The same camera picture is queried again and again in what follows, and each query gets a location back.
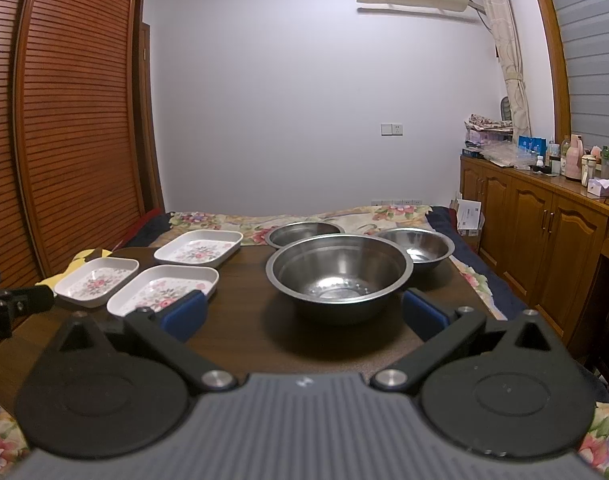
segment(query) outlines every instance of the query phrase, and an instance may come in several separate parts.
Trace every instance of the rectangular white dish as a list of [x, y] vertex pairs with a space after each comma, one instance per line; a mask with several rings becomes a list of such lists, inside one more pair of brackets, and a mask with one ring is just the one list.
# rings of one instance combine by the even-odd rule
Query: rectangular white dish
[[159, 262], [218, 267], [240, 248], [242, 233], [198, 229], [179, 236], [155, 251]]
[[127, 258], [96, 258], [63, 277], [54, 292], [72, 303], [95, 308], [133, 278], [140, 264]]
[[144, 270], [127, 286], [113, 295], [107, 310], [114, 316], [126, 316], [141, 306], [155, 312], [186, 296], [192, 290], [201, 290], [207, 297], [216, 290], [220, 274], [210, 267], [161, 265]]

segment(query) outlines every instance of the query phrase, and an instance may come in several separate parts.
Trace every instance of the metal basin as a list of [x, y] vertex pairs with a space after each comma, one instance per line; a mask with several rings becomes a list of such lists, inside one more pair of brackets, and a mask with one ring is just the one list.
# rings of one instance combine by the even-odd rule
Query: metal basin
[[305, 238], [339, 233], [344, 233], [342, 227], [329, 222], [294, 222], [293, 224], [276, 227], [265, 236], [265, 240], [271, 247], [281, 249]]
[[375, 316], [411, 276], [413, 261], [394, 243], [334, 234], [294, 242], [267, 262], [269, 281], [303, 316], [332, 325]]
[[433, 269], [442, 260], [450, 257], [456, 248], [448, 236], [416, 227], [387, 229], [375, 236], [403, 248], [411, 256], [416, 272]]

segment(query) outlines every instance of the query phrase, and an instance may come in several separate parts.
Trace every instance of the silver bolt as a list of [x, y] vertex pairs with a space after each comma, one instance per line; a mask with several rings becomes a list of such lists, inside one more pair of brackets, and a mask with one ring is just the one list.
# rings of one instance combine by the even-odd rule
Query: silver bolt
[[402, 370], [393, 370], [393, 368], [389, 368], [387, 370], [380, 370], [376, 374], [376, 382], [378, 384], [382, 384], [382, 386], [388, 386], [390, 388], [395, 388], [396, 386], [401, 386], [407, 382], [407, 374]]
[[224, 370], [211, 370], [203, 374], [201, 381], [214, 390], [227, 388], [233, 383], [233, 376]]

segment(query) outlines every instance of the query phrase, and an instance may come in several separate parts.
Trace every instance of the brown tabletop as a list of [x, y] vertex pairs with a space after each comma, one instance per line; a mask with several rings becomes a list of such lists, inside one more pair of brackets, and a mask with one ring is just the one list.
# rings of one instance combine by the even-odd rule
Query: brown tabletop
[[[114, 256], [135, 258], [140, 270], [155, 265], [153, 249], [128, 248]], [[267, 246], [243, 247], [220, 269], [220, 282], [209, 302], [204, 326], [187, 344], [242, 379], [248, 372], [331, 372], [353, 370], [366, 378], [422, 344], [404, 323], [400, 296], [393, 295], [382, 313], [357, 326], [329, 327], [297, 317], [286, 296], [271, 286], [265, 263]], [[412, 286], [446, 307], [485, 304], [451, 261]], [[29, 317], [13, 337], [0, 344], [0, 405], [12, 412], [22, 381], [62, 322], [79, 310], [62, 300], [49, 312]], [[93, 315], [106, 319], [103, 308]]]

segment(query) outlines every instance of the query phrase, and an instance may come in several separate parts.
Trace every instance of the gray striped blind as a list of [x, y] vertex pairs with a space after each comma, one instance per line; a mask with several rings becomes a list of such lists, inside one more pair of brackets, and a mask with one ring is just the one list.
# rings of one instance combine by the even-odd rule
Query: gray striped blind
[[565, 48], [571, 130], [609, 146], [609, 0], [553, 0]]

